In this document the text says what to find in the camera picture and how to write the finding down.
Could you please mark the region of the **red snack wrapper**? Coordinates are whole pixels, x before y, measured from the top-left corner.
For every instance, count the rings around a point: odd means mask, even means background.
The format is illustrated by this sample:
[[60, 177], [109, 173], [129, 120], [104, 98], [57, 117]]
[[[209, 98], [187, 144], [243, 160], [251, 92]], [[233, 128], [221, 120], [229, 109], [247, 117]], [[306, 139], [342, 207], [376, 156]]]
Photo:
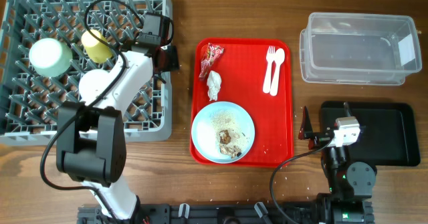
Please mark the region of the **red snack wrapper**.
[[200, 62], [201, 71], [198, 77], [199, 80], [202, 81], [207, 77], [211, 67], [217, 60], [219, 60], [219, 58], [223, 55], [223, 52], [224, 48], [222, 46], [213, 43], [207, 44], [207, 48]]

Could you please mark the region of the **white tissue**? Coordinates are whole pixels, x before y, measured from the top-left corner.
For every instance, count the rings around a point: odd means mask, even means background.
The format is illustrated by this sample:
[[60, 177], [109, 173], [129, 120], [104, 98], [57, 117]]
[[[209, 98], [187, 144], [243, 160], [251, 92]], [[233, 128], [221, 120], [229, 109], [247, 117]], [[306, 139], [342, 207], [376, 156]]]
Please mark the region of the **white tissue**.
[[207, 87], [208, 87], [208, 97], [210, 101], [217, 101], [218, 93], [221, 89], [221, 76], [215, 72], [210, 71], [207, 78]]

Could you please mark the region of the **yellow plastic cup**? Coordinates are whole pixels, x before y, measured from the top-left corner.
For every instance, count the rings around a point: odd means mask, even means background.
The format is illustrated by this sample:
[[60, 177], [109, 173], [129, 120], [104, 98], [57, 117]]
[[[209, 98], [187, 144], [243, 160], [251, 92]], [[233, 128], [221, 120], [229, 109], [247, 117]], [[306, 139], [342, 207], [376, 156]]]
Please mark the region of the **yellow plastic cup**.
[[95, 39], [89, 31], [82, 35], [81, 42], [88, 57], [97, 64], [103, 64], [113, 56], [111, 49]]

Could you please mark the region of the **light blue plastic bowl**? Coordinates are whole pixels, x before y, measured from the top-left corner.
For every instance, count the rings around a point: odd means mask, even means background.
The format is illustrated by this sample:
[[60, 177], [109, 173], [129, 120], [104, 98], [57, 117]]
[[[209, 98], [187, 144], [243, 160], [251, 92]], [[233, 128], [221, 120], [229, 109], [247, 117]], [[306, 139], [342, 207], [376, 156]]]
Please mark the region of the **light blue plastic bowl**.
[[91, 70], [80, 79], [78, 89], [81, 101], [86, 105], [93, 102], [111, 83], [109, 73], [105, 70]]

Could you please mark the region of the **white plastic fork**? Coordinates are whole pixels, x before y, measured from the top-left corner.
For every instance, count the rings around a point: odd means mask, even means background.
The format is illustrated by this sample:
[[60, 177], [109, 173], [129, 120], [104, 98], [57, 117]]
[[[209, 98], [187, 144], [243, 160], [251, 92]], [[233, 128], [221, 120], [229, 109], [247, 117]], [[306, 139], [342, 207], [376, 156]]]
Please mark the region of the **white plastic fork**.
[[263, 93], [267, 94], [270, 92], [270, 86], [271, 86], [271, 78], [272, 78], [272, 64], [274, 62], [275, 58], [275, 52], [276, 48], [274, 46], [269, 46], [266, 53], [266, 62], [267, 62], [267, 68], [265, 71], [265, 77], [263, 81]]

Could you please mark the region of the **green plastic bowl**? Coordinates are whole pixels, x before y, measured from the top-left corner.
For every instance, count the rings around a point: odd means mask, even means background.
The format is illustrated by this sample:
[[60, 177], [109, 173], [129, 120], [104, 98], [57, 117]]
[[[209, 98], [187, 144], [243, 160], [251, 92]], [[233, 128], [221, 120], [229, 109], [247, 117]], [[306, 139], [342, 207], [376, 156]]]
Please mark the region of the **green plastic bowl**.
[[72, 59], [71, 49], [53, 38], [38, 40], [29, 51], [29, 61], [35, 71], [48, 78], [66, 73], [71, 66]]

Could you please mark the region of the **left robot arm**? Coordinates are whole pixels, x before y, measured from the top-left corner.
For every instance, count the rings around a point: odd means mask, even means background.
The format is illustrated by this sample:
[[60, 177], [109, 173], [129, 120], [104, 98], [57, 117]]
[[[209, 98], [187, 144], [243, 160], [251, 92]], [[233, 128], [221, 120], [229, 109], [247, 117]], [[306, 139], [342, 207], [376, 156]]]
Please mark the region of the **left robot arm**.
[[178, 68], [171, 44], [173, 20], [148, 13], [142, 32], [117, 49], [109, 72], [92, 70], [80, 81], [81, 102], [64, 102], [59, 109], [56, 166], [87, 189], [100, 204], [97, 221], [144, 223], [140, 199], [123, 176], [126, 138], [123, 117], [142, 86], [163, 72]]

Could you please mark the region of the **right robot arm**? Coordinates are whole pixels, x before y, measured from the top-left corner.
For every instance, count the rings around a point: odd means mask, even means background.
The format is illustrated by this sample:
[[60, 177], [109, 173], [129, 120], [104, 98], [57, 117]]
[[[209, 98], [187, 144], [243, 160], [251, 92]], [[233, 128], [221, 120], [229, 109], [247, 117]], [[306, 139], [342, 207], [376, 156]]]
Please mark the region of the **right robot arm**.
[[348, 104], [345, 117], [337, 118], [333, 127], [314, 132], [307, 107], [303, 108], [298, 138], [308, 140], [309, 150], [322, 153], [321, 164], [329, 185], [329, 193], [320, 193], [311, 204], [311, 223], [374, 223], [372, 189], [377, 172], [365, 162], [353, 161], [349, 147], [356, 143], [362, 128]]

